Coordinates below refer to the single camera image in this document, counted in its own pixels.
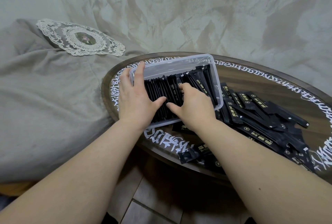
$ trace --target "person's left arm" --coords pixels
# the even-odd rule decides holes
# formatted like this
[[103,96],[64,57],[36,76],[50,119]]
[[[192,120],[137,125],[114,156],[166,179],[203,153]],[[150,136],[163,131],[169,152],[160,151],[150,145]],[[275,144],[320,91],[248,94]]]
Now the person's left arm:
[[101,223],[129,153],[157,109],[144,88],[144,63],[120,77],[119,121],[0,212],[0,223]]

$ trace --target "brown wooden tabletop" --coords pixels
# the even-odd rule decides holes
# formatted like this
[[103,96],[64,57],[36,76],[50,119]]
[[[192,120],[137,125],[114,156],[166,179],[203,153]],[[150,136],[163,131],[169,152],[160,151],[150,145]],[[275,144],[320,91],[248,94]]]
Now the brown wooden tabletop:
[[[136,67],[139,61],[153,63],[175,57],[195,55],[189,52],[165,52],[137,56],[112,68],[102,83],[102,98],[114,121],[118,120],[119,76],[126,67]],[[213,55],[220,82],[226,82],[235,91],[250,90],[263,100],[270,100],[299,115],[310,123],[302,129],[303,138],[310,147],[316,173],[332,183],[332,98],[317,88],[292,76],[255,63]],[[137,145],[158,159],[184,170],[200,172],[203,176],[227,183],[225,175],[206,170],[200,164],[181,164],[177,153],[192,144],[201,143],[195,135],[172,131],[172,125],[145,131]]]

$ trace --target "pile of black packets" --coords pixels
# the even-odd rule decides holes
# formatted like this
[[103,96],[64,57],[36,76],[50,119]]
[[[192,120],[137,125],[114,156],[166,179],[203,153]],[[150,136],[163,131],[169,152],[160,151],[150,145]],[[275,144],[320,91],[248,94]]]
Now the pile of black packets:
[[[150,80],[144,80],[145,89],[150,100],[155,101],[161,96],[167,97],[167,102],[172,102],[178,106],[183,105],[183,93],[179,89],[180,83],[189,83],[211,98],[214,107],[218,104],[212,82],[210,65],[197,66],[196,69],[176,75],[163,76]],[[177,118],[164,103],[157,110],[152,122],[164,121]]]
[[[251,91],[235,92],[228,89],[226,83],[221,83],[221,88],[224,105],[219,115],[216,114],[220,121],[315,173],[302,131],[295,128],[295,124],[308,128],[306,120],[271,101],[263,101]],[[174,124],[173,131],[194,134],[182,122]],[[195,160],[203,163],[206,169],[224,174],[218,160],[205,144],[195,145],[188,152],[179,153],[179,158],[181,163]]]

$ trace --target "person's left hand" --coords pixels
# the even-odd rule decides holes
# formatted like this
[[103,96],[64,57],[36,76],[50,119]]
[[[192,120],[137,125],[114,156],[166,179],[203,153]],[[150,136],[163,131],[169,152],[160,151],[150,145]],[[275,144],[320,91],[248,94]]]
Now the person's left hand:
[[134,86],[129,79],[130,68],[123,70],[119,84],[119,119],[129,127],[145,130],[151,123],[155,113],[166,101],[162,96],[152,102],[144,87],[143,71],[145,63],[140,62],[134,78]]

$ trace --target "transparent container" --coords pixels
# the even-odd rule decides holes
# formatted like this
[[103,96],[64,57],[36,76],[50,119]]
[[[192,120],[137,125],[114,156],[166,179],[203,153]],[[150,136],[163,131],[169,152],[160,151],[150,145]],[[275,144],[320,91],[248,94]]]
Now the transparent container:
[[[214,85],[214,92],[218,101],[214,110],[220,109],[223,105],[222,90],[220,87],[217,68],[215,67],[214,59],[210,54],[199,54],[186,57],[175,58],[172,60],[162,61],[158,63],[150,63],[145,65],[144,80],[169,76],[174,74],[181,74],[195,69],[197,66],[210,64],[212,82]],[[130,80],[134,83],[136,67],[130,70]],[[149,125],[149,129],[181,121],[179,118],[168,119]]]

